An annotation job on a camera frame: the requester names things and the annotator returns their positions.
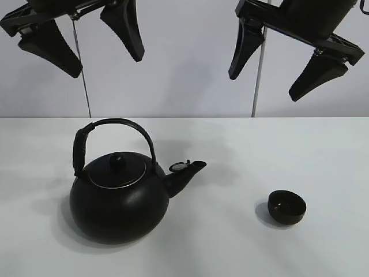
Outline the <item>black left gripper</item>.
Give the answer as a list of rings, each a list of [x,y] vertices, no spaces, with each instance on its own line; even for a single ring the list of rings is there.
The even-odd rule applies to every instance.
[[[138,27],[135,0],[124,1],[27,1],[1,19],[11,37],[21,34],[20,49],[37,55],[77,78],[82,63],[65,41],[54,19],[68,15],[72,20],[104,7],[100,19],[112,29],[131,57],[139,62],[145,49]]]

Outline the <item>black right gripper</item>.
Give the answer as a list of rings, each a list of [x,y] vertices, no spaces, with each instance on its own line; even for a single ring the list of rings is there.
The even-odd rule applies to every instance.
[[[356,3],[283,1],[280,6],[274,6],[262,1],[239,1],[235,13],[245,20],[239,20],[229,78],[235,80],[240,75],[246,62],[265,41],[263,26],[338,56],[313,54],[289,89],[292,101],[297,102],[318,86],[343,76],[348,71],[343,59],[354,66],[364,55],[359,46],[334,33]]]

